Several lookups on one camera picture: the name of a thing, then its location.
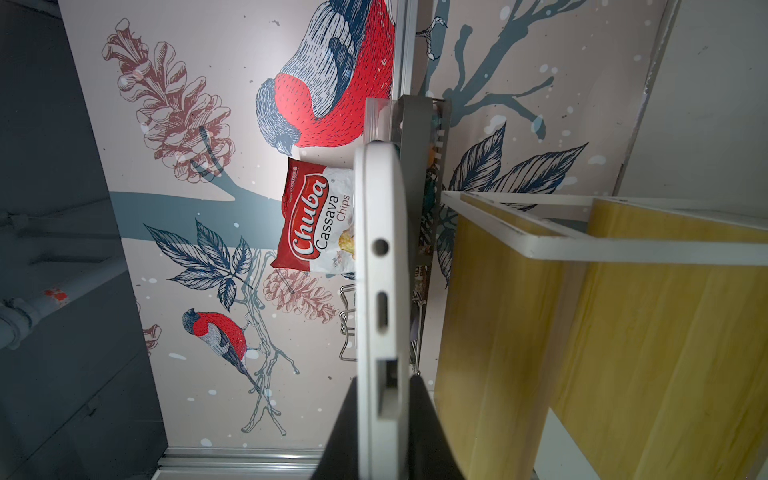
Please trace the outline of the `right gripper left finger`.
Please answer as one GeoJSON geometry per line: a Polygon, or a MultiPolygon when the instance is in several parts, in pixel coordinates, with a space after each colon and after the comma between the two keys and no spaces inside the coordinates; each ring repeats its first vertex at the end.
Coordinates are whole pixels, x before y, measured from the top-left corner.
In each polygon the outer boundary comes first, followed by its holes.
{"type": "Polygon", "coordinates": [[[357,378],[351,380],[311,480],[358,480],[357,378]]]}

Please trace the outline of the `silver laptop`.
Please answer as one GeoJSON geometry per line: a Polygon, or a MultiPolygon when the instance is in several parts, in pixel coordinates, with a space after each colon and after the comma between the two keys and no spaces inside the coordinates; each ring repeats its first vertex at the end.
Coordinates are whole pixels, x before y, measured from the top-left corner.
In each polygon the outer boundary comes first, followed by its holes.
{"type": "Polygon", "coordinates": [[[410,270],[399,153],[356,154],[355,296],[358,461],[362,479],[408,476],[410,270]]]}

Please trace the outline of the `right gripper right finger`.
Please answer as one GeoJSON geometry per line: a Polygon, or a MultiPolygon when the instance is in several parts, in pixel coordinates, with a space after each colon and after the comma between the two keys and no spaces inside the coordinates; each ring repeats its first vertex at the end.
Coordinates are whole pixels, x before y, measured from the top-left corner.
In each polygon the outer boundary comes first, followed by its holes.
{"type": "Polygon", "coordinates": [[[464,480],[421,376],[410,378],[409,395],[409,478],[464,480]]]}

